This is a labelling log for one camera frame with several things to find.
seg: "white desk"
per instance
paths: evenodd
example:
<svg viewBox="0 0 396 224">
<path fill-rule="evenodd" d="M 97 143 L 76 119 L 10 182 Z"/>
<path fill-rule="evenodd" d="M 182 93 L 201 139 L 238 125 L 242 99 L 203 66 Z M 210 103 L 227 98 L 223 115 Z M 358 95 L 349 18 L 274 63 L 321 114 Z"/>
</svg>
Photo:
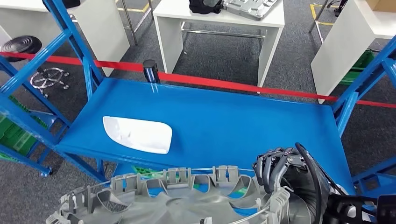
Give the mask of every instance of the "white desk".
<svg viewBox="0 0 396 224">
<path fill-rule="evenodd" d="M 68 9 L 98 60 L 119 62 L 129 48 L 114 0 L 83 0 Z M 32 35 L 47 46 L 60 29 L 42 0 L 0 0 L 0 45 L 21 35 Z M 103 68 L 106 76 L 113 69 Z"/>
<path fill-rule="evenodd" d="M 395 35 L 396 13 L 373 12 L 366 0 L 349 0 L 311 63 L 316 93 L 329 96 L 375 38 Z"/>
<path fill-rule="evenodd" d="M 257 82 L 258 86 L 262 86 L 284 27 L 283 1 L 279 0 L 263 20 L 254 21 L 226 10 L 222 10 L 219 14 L 196 14 L 190 11 L 187 0 L 161 0 L 154 10 L 154 20 L 163 66 L 168 73 L 175 68 L 183 50 L 181 30 L 183 21 L 263 30 L 263 33 L 266 32 L 266 37 L 259 56 Z"/>
</svg>

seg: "black cable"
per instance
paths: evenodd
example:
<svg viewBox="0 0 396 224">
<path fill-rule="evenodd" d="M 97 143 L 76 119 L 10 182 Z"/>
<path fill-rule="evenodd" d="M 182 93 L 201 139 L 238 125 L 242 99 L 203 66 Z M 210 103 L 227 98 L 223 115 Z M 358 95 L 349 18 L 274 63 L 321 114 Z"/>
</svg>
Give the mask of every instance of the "black cable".
<svg viewBox="0 0 396 224">
<path fill-rule="evenodd" d="M 298 152 L 301 154 L 301 156 L 304 158 L 305 163 L 307 164 L 307 167 L 312 176 L 313 184 L 315 186 L 315 191 L 316 191 L 316 213 L 313 224 L 319 224 L 320 216 L 322 212 L 322 191 L 320 189 L 318 176 L 316 176 L 316 171 L 312 164 L 311 159 L 308 157 L 307 153 L 305 152 L 306 151 L 305 147 L 302 146 L 300 143 L 296 142 L 296 148 Z"/>
<path fill-rule="evenodd" d="M 325 170 L 316 162 L 316 164 L 317 164 L 317 166 L 320 168 L 320 170 L 323 172 L 323 174 L 325 175 L 325 177 L 326 177 L 326 179 L 330 182 L 330 186 L 332 186 L 334 189 L 336 189 L 341 195 L 343 195 L 343 196 L 345 196 L 345 195 L 347 195 L 334 181 L 333 181 L 333 179 L 325 172 Z M 367 214 L 369 214 L 369 215 L 372 215 L 372 216 L 376 216 L 377 215 L 377 213 L 375 212 L 375 211 L 371 211 L 371 210 L 368 210 L 368 209 L 366 209 L 366 208 L 364 208 L 364 207 L 362 207 L 361 208 L 361 210 L 363 211 L 363 212 L 366 212 Z"/>
</svg>

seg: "black round stool seat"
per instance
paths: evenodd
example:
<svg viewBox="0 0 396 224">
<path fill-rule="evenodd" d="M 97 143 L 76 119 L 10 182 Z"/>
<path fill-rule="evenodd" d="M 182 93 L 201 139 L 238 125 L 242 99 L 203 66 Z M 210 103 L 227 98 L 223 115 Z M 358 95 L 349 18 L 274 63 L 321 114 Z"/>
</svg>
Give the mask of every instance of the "black round stool seat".
<svg viewBox="0 0 396 224">
<path fill-rule="evenodd" d="M 41 41 L 34 36 L 18 36 L 12 40 L 6 42 L 0 47 L 0 52 L 7 53 L 29 53 L 35 54 L 41 49 Z M 24 58 L 18 57 L 6 57 L 9 62 L 18 62 L 25 60 Z"/>
</svg>

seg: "gray plastic part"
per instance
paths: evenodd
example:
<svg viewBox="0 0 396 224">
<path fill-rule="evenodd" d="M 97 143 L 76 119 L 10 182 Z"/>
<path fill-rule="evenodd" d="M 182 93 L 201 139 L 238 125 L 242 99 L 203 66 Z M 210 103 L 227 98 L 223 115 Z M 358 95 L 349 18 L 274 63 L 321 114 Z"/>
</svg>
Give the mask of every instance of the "gray plastic part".
<svg viewBox="0 0 396 224">
<path fill-rule="evenodd" d="M 224 0 L 223 8 L 228 12 L 252 20 L 262 20 L 278 0 Z"/>
<path fill-rule="evenodd" d="M 197 170 L 211 173 L 191 174 Z M 74 190 L 61 198 L 64 204 L 47 219 L 47 224 L 56 219 L 59 224 L 199 224 L 202 220 L 208 224 L 288 224 L 289 217 L 309 213 L 306 206 L 301 206 L 304 202 L 294 197 L 299 209 L 290 215 L 291 193 L 285 187 L 267 195 L 255 177 L 239 174 L 236 166 L 171 168 L 162 173 L 163 177 L 150 180 L 141 180 L 140 174 L 116 176 L 103 183 L 110 183 L 109 188 L 97 194 L 91 187 Z M 194 184 L 207 184 L 207 191 L 194 188 Z M 152 188 L 162 191 L 152 196 Z M 239 198 L 228 196 L 242 189 Z M 256 208 L 257 213 L 248 217 L 234 210 L 251 208 Z"/>
</svg>

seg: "blue metal shelf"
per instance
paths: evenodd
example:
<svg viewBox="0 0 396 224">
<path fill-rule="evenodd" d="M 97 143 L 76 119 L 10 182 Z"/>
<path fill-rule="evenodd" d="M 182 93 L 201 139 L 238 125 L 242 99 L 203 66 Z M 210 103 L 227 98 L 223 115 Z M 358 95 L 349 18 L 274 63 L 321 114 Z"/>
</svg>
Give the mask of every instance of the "blue metal shelf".
<svg viewBox="0 0 396 224">
<path fill-rule="evenodd" d="M 104 130 L 103 116 L 168 124 L 173 131 L 169 153 L 146 153 L 112 141 Z M 160 170 L 214 165 L 251 168 L 258 154 L 298 141 L 337 183 L 354 193 L 328 105 L 105 78 L 56 149 Z"/>
<path fill-rule="evenodd" d="M 62 1 L 44 0 L 44 4 L 54 16 L 61 33 L 20 71 L 16 71 L 0 56 L 0 69 L 11 76 L 0 88 L 0 113 L 98 182 L 106 181 L 101 159 L 154 169 L 207 168 L 217 165 L 251 168 L 252 158 L 258 154 L 301 142 L 337 184 L 343 186 L 349 194 L 355 193 L 340 136 L 356 101 L 383 75 L 387 73 L 396 86 L 396 37 L 330 107 L 103 78 Z M 26 82 L 27 77 L 65 41 L 70 43 L 82 62 L 88 97 L 87 105 L 72 125 Z M 70 126 L 60 142 L 59 134 L 54 136 L 8 100 L 8 96 L 21 84 L 62 121 L 63 128 Z M 169 153 L 151 154 L 113 142 L 103 128 L 103 116 L 168 124 L 173 130 Z M 3 150 L 42 170 L 42 167 L 27 158 L 19 158 L 20 155 L 16 152 L 0 148 L 0 151 Z M 96 158 L 97 169 L 77 155 Z M 117 172 L 124 172 L 123 169 L 125 168 L 120 165 Z M 382 169 L 375 169 L 370 175 L 376 175 L 380 179 L 389 177 L 380 171 Z"/>
</svg>

